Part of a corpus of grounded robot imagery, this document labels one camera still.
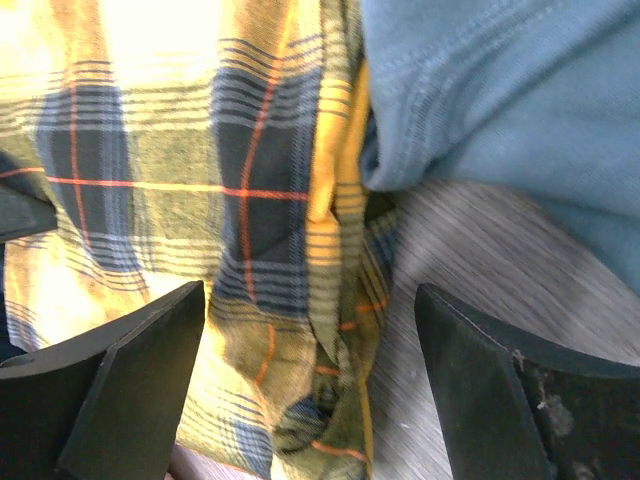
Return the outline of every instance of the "plaid cloth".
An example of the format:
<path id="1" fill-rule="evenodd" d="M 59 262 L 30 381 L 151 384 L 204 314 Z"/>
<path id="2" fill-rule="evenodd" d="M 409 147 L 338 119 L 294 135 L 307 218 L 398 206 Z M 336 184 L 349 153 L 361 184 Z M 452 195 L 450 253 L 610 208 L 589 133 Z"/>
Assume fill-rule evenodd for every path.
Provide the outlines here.
<path id="1" fill-rule="evenodd" d="M 203 280 L 178 442 L 262 478 L 369 478 L 394 213 L 360 184 L 356 1 L 3 0 L 0 59 L 0 182 L 59 225 L 7 247 L 13 343 Z"/>

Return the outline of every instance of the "yellow plaid fabric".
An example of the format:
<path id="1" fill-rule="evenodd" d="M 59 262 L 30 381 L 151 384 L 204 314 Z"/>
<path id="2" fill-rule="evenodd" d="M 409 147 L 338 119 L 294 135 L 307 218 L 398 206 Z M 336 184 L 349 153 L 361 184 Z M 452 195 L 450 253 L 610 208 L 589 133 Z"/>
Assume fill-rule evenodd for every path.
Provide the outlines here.
<path id="1" fill-rule="evenodd" d="M 394 217 L 359 179 L 357 2 L 0 5 L 0 184 L 58 216 L 7 246 L 13 343 L 203 280 L 179 443 L 265 479 L 370 477 Z"/>

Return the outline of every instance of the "black object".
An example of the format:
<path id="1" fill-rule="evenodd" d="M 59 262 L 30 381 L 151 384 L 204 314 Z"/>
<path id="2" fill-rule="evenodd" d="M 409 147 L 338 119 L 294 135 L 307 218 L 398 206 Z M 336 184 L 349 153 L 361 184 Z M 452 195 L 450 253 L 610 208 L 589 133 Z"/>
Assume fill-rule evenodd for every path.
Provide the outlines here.
<path id="1" fill-rule="evenodd" d="M 640 478 L 640 368 L 483 314 L 434 285 L 416 321 L 455 480 Z"/>
<path id="2" fill-rule="evenodd" d="M 203 326 L 192 282 L 1 364 L 0 480 L 164 478 Z"/>
<path id="3" fill-rule="evenodd" d="M 0 185 L 0 243 L 55 228 L 53 205 Z"/>

